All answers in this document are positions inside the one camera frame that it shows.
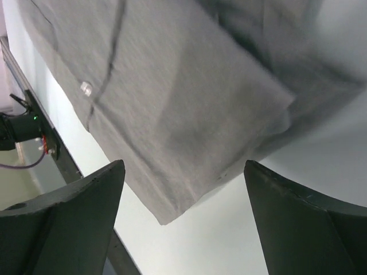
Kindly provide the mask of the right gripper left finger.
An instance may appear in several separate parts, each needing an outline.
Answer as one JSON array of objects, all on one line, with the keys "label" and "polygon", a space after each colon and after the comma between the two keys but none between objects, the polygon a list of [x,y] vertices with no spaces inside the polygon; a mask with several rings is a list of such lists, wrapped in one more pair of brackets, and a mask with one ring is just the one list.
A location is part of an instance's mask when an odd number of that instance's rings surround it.
[{"label": "right gripper left finger", "polygon": [[102,274],[123,190],[116,160],[1,211],[1,274]]}]

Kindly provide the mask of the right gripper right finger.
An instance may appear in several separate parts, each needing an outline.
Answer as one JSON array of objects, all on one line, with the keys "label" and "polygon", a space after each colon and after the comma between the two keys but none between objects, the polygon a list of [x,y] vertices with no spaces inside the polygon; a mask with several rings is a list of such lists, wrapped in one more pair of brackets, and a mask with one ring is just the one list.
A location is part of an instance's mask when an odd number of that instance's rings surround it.
[{"label": "right gripper right finger", "polygon": [[366,274],[366,207],[253,160],[244,177],[269,274]]}]

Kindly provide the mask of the grey long sleeve shirt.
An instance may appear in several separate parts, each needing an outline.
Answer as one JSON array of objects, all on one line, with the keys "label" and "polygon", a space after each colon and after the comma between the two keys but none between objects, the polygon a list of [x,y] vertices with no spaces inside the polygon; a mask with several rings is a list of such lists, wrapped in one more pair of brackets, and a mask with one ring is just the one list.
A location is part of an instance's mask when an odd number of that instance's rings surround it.
[{"label": "grey long sleeve shirt", "polygon": [[84,128],[161,225],[366,82],[317,51],[320,1],[18,1]]}]

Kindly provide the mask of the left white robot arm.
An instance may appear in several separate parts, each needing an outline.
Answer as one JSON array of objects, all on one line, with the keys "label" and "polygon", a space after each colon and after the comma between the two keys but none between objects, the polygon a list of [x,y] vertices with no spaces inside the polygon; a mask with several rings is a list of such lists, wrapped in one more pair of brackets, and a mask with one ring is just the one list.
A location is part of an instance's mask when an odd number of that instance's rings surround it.
[{"label": "left white robot arm", "polygon": [[41,138],[41,120],[34,113],[18,116],[1,114],[1,151],[15,149],[16,143]]}]

